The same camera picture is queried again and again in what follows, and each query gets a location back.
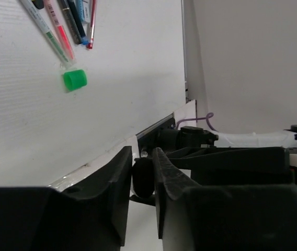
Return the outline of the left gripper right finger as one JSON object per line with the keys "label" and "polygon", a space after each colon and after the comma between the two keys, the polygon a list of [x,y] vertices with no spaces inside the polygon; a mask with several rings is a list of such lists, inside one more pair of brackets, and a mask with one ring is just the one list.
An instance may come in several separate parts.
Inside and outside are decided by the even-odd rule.
{"label": "left gripper right finger", "polygon": [[203,186],[153,151],[164,250],[297,250],[297,185]]}

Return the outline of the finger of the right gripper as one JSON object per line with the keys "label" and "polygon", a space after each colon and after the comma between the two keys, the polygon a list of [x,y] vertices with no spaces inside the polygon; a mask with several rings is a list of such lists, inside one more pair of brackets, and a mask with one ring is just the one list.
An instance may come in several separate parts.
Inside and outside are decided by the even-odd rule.
{"label": "finger of the right gripper", "polygon": [[203,185],[297,185],[297,167],[290,165],[283,147],[195,148],[186,147],[167,157],[191,179]]}

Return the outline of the black green highlighter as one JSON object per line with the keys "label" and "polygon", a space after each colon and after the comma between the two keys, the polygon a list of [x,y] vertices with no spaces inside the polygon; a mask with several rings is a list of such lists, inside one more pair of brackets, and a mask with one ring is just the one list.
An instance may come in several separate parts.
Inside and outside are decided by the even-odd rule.
{"label": "black green highlighter", "polygon": [[150,158],[139,158],[132,167],[134,193],[140,198],[149,198],[154,192],[154,169]]}

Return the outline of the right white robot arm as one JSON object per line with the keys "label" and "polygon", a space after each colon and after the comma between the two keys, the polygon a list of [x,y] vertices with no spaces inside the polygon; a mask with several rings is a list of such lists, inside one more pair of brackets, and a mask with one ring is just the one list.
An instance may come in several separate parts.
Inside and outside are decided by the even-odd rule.
{"label": "right white robot arm", "polygon": [[214,147],[184,147],[168,153],[203,186],[297,185],[297,132],[217,133]]}

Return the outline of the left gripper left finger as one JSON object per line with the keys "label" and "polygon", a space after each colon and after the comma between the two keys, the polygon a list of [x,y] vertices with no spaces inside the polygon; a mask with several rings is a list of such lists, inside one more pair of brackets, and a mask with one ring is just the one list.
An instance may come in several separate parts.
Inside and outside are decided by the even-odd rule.
{"label": "left gripper left finger", "polygon": [[64,191],[0,188],[0,250],[119,250],[125,243],[132,150]]}

